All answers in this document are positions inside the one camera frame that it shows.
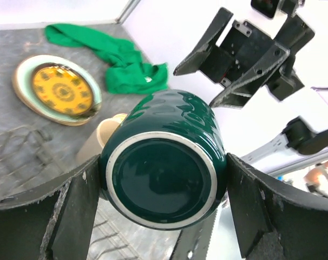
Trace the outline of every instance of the beige cup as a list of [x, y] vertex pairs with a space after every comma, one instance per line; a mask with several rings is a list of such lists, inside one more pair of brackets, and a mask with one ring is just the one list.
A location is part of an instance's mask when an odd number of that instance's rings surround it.
[[111, 135], [126, 117], [127, 114], [117, 114], [101, 121], [77, 153], [76, 162], [80, 165], [89, 158], [100, 154]]

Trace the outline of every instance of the green towel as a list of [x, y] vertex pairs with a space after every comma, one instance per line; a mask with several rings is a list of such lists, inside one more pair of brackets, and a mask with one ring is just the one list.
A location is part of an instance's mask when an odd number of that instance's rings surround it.
[[100, 31], [73, 25], [52, 24], [45, 28], [49, 42], [66, 47], [88, 47], [112, 67], [105, 75], [108, 92], [114, 94], [151, 94], [167, 89], [166, 64], [144, 63], [134, 43], [113, 38]]

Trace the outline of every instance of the silver rim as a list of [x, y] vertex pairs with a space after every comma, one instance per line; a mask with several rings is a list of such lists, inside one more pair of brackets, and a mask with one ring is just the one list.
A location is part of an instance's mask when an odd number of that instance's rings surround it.
[[[114, 165], [115, 165], [115, 162], [116, 162], [117, 158], [130, 145], [133, 145], [136, 142], [151, 139], [151, 138], [160, 138], [160, 139], [172, 140], [172, 141], [179, 142], [179, 143], [189, 147], [190, 149], [195, 151], [200, 156], [200, 158], [204, 161], [204, 163], [206, 164], [206, 166], [208, 168], [210, 178], [211, 178], [211, 190], [210, 190], [208, 199], [206, 201], [206, 204], [199, 210], [199, 212], [197, 212], [195, 215], [189, 217], [188, 219], [185, 219], [185, 220], [182, 220], [182, 221], [179, 221], [179, 222], [176, 222], [176, 223], [155, 223], [155, 222], [151, 222], [151, 221], [142, 219], [139, 216], [137, 216], [137, 215], [133, 214], [132, 212], [130, 212], [123, 205], [123, 203], [119, 200], [119, 198], [116, 195], [114, 185], [113, 185], [113, 182], [112, 182], [112, 171], [113, 171], [113, 168], [114, 168]], [[201, 217], [203, 217], [208, 212], [208, 210], [211, 208], [211, 206], [213, 205], [213, 203], [215, 201], [215, 197], [216, 197], [216, 193], [217, 193], [217, 175], [216, 175], [216, 171], [215, 171], [215, 168], [213, 166], [213, 163], [212, 163], [211, 159], [206, 155], [206, 153], [203, 151], [203, 149], [198, 144], [190, 141], [187, 138], [184, 138], [184, 137], [182, 137], [178, 134], [173, 134], [173, 133], [168, 133], [168, 132], [161, 132], [161, 131], [145, 132], [145, 133], [134, 135], [134, 136], [126, 139], [125, 141], [123, 141], [112, 152], [112, 154], [111, 154], [111, 156], [108, 160], [107, 166], [106, 166], [105, 175], [106, 175], [108, 193], [110, 195], [111, 200], [118, 207], [118, 209], [120, 211], [122, 211], [123, 214], [125, 214], [131, 220], [133, 220], [133, 221], [135, 221], [135, 222], [137, 222], [141, 225], [147, 226], [149, 228], [155, 228], [155, 229], [179, 229], [179, 228], [182, 228], [184, 226], [187, 226], [187, 225], [190, 225], [190, 224], [196, 222]]]

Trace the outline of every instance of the mug bottom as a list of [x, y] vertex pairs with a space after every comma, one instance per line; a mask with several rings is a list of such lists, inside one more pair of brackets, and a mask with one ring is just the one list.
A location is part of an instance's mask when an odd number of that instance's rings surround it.
[[168, 132], [145, 132], [121, 143], [109, 157], [110, 202], [130, 220], [175, 230], [204, 218], [215, 204], [217, 175], [194, 142]]

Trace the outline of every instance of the dark green ceramic mug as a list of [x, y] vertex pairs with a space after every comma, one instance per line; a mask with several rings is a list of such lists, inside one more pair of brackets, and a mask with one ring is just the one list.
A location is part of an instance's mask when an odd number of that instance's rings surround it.
[[128, 219], [177, 230], [208, 217], [226, 191], [226, 160], [211, 108], [180, 90], [144, 98], [101, 154], [102, 195]]

